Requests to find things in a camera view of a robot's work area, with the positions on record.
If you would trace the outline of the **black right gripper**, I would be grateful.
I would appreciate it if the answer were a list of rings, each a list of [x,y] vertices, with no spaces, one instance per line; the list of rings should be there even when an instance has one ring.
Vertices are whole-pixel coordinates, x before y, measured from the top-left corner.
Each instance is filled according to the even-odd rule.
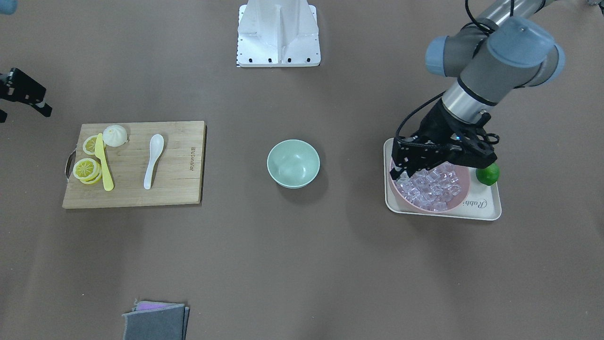
[[[52,107],[45,103],[46,92],[44,86],[18,68],[0,75],[1,99],[32,105],[39,114],[49,118]]]

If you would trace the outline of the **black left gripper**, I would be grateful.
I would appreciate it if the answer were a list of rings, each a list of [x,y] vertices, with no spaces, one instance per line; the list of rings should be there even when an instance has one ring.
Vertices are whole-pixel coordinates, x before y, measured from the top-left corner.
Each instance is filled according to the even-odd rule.
[[[410,137],[396,131],[390,162],[392,181],[409,179],[407,171],[431,170],[444,162],[477,169],[496,162],[494,145],[500,138],[485,131],[485,124],[491,119],[489,112],[479,113],[476,123],[466,123],[455,118],[442,99],[434,101]]]

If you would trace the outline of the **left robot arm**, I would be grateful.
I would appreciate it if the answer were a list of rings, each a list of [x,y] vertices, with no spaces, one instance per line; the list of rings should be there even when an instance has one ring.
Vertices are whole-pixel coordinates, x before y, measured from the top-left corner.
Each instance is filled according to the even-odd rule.
[[[453,36],[428,46],[427,70],[455,82],[428,101],[432,108],[420,127],[403,137],[397,129],[391,148],[390,177],[411,177],[443,163],[484,169],[497,160],[500,140],[487,133],[490,110],[512,90],[546,84],[565,65],[565,53],[552,35],[530,21],[549,0],[496,0]]]

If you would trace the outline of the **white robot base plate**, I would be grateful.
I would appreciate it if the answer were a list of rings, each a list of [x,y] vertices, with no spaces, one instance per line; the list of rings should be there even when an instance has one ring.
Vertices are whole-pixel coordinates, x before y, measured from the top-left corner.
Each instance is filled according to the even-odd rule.
[[[321,63],[317,9],[306,0],[249,0],[239,7],[236,65],[301,68]]]

